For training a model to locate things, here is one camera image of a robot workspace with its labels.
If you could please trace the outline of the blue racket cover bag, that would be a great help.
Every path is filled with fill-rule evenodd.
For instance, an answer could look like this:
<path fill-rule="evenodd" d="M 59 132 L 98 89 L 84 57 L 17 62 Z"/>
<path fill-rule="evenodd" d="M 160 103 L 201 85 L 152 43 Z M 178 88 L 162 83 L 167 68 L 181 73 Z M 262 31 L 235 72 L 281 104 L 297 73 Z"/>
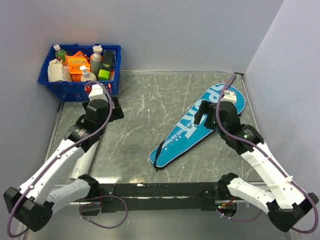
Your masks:
<path fill-rule="evenodd" d="M 202 117 L 199 125 L 195 125 L 195 114 L 202 101 L 216 103 L 223 86 L 223 83 L 210 86 L 175 124 L 165 140 L 151 151 L 148 161 L 155 169 L 166 168 L 214 132 L 204 126 L 205 116 Z"/>

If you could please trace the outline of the blue plastic basket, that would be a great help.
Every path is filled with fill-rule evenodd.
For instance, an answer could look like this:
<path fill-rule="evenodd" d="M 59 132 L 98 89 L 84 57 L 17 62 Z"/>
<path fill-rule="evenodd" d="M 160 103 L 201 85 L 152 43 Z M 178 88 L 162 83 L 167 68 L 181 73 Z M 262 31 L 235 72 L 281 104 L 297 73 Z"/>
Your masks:
<path fill-rule="evenodd" d="M 92 45 L 79 44 L 62 44 L 61 48 L 66 50 L 68 55 L 73 55 L 78 51 L 90 56 L 93 53 Z M 103 44 L 103 50 L 113 52 L 113 60 L 111 69 L 115 71 L 113 80 L 102 81 L 102 83 L 109 88 L 112 96 L 116 96 L 120 85 L 120 68 L 121 68 L 121 51 L 122 48 L 118 44 Z M 49 82 L 48 80 L 48 66 L 51 60 L 54 60 L 55 50 L 51 46 L 47 56 L 42 64 L 41 71 L 38 77 L 38 83 L 46 86 L 56 97 L 62 102 L 85 102 L 88 100 L 88 94 L 85 92 L 85 82 Z"/>

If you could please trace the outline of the white shuttlecock tube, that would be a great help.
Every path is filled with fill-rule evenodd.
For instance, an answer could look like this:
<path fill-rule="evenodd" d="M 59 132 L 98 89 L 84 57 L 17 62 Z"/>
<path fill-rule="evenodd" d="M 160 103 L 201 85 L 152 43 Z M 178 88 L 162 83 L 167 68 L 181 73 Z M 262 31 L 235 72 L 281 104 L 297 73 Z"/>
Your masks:
<path fill-rule="evenodd" d="M 77 179 L 78 177 L 87 174 L 89 172 L 91 163 L 94 159 L 97 147 L 99 145 L 99 140 L 93 144 L 90 149 L 81 157 L 77 160 L 73 171 L 70 175 L 71 179 Z"/>

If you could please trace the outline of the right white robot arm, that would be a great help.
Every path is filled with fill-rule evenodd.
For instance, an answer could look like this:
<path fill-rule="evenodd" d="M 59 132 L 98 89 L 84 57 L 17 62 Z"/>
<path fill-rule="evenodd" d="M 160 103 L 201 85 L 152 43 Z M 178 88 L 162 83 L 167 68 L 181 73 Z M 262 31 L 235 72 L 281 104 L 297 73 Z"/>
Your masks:
<path fill-rule="evenodd" d="M 203 100 L 194 116 L 194 124 L 201 122 L 216 131 L 225 143 L 247 161 L 269 188 L 263 190 L 234 173 L 218 181 L 218 193 L 223 199 L 241 198 L 265 212 L 272 224 L 283 232 L 293 230 L 310 210 L 314 224 L 301 234 L 313 233 L 319 224 L 316 204 L 319 198 L 303 190 L 276 161 L 267 143 L 251 125 L 241 123 L 235 105 L 229 101 L 213 103 Z"/>

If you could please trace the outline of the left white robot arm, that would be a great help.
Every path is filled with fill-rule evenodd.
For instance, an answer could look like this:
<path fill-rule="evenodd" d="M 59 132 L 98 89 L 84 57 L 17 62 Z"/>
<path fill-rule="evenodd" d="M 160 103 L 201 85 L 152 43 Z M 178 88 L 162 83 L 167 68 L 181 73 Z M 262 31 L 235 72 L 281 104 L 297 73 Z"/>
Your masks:
<path fill-rule="evenodd" d="M 57 211 L 68 204 L 80 199 L 93 201 L 99 196 L 99 182 L 88 174 L 80 175 L 62 188 L 53 189 L 77 160 L 100 141 L 106 124 L 124 118 L 117 97 L 112 97 L 111 103 L 94 99 L 82 105 L 85 114 L 68 129 L 54 154 L 20 187 L 9 187 L 3 194 L 9 219 L 17 219 L 33 232 L 42 229 Z"/>

